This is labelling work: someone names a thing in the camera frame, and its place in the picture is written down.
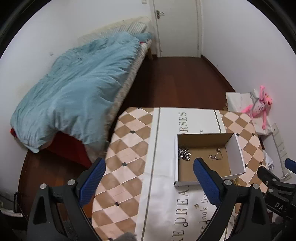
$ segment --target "wall switch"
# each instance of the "wall switch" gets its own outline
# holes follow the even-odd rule
[[[279,151],[279,156],[280,157],[283,157],[284,155],[287,154],[285,145],[283,143],[278,147],[278,151]]]
[[[284,143],[283,138],[279,132],[274,136],[274,143],[276,144],[276,147],[279,147],[282,143]]]
[[[276,123],[274,123],[274,124],[271,126],[271,128],[272,128],[272,133],[273,133],[274,136],[275,136],[276,134],[279,133],[279,129],[278,129]]]

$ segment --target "checkered tablecloth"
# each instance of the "checkered tablecloth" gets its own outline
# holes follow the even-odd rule
[[[267,187],[257,176],[258,168],[265,165],[264,155],[250,117],[223,110],[220,114],[226,132],[237,133],[246,165],[246,173],[235,183],[257,183],[265,192]],[[135,231],[152,118],[153,108],[128,108],[116,123],[106,173],[93,201],[92,225],[102,240]]]

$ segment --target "open cardboard box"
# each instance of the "open cardboard box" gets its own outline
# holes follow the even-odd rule
[[[187,147],[191,153],[189,161],[182,158],[178,160],[178,148]],[[209,155],[217,155],[217,148],[221,149],[218,157],[222,160],[211,160]],[[198,185],[193,172],[193,162],[201,157],[211,170],[216,171],[220,177],[225,179],[235,179],[244,174],[246,168],[238,138],[235,133],[217,134],[181,134],[176,136],[175,141],[175,186]]]

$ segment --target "white door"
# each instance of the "white door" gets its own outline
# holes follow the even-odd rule
[[[153,0],[161,57],[198,56],[196,0]]]

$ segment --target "pink stuffed toy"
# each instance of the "pink stuffed toy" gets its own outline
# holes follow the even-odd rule
[[[264,89],[265,86],[261,85],[259,99],[257,99],[254,104],[251,104],[242,110],[242,113],[248,113],[251,118],[263,112],[263,130],[266,129],[267,107],[270,107],[272,104],[272,98],[265,93]]]

